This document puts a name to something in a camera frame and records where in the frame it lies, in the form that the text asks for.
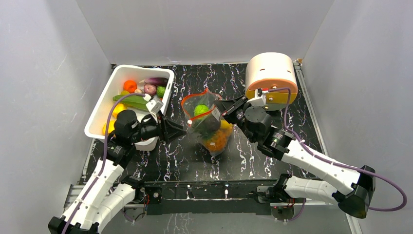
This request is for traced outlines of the yellow banana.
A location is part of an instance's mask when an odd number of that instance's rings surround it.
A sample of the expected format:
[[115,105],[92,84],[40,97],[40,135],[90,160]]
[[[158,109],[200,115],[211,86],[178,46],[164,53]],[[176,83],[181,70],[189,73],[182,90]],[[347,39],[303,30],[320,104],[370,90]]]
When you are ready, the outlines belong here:
[[232,130],[232,128],[233,128],[233,125],[232,124],[230,124],[230,123],[228,123],[226,120],[224,120],[224,119],[221,119],[221,126],[220,126],[220,129],[221,130]]

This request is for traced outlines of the clear zip bag orange zipper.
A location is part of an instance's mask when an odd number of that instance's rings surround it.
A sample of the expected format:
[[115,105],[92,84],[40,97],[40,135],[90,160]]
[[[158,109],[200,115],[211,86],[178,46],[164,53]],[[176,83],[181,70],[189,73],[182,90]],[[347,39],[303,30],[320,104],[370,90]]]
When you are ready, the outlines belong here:
[[222,100],[219,94],[208,88],[183,98],[181,107],[185,113],[188,131],[212,156],[221,154],[233,133],[233,125],[221,116],[215,101]]

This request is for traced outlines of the light green wrinkled vegetable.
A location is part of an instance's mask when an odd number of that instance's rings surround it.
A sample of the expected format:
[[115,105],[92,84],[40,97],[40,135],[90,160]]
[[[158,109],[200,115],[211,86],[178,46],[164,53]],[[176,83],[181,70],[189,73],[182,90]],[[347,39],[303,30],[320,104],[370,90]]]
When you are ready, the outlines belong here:
[[204,119],[209,115],[209,113],[209,107],[203,104],[197,105],[193,111],[195,119]]

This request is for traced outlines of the toy pineapple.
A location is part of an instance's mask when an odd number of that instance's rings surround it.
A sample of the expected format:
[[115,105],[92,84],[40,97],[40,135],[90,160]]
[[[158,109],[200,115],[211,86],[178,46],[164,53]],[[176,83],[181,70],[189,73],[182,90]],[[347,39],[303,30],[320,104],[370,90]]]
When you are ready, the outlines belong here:
[[212,156],[217,156],[224,151],[232,132],[232,126],[229,128],[221,128],[213,134],[200,136],[199,141]]

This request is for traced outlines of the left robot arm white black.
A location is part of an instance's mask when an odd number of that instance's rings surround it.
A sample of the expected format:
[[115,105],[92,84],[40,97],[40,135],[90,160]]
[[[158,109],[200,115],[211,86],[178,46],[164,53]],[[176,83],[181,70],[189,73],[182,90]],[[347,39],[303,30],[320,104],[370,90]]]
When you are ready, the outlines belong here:
[[183,127],[168,120],[161,112],[148,114],[138,120],[132,110],[121,111],[114,130],[104,140],[103,157],[75,201],[60,216],[48,224],[52,234],[99,234],[118,212],[130,202],[142,202],[148,193],[144,182],[129,176],[110,188],[123,173],[133,155],[136,143],[151,138],[170,143],[186,134]]

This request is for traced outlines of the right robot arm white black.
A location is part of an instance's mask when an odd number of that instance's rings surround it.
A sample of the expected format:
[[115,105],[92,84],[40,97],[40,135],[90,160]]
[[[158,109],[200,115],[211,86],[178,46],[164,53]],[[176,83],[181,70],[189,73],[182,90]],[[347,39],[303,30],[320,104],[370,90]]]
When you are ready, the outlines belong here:
[[263,107],[248,103],[245,96],[216,100],[214,105],[228,123],[237,125],[250,142],[257,144],[261,153],[317,176],[312,180],[284,175],[273,188],[277,200],[309,198],[336,204],[355,218],[366,217],[375,191],[374,169],[341,164],[307,148],[291,132],[272,125],[271,115]]

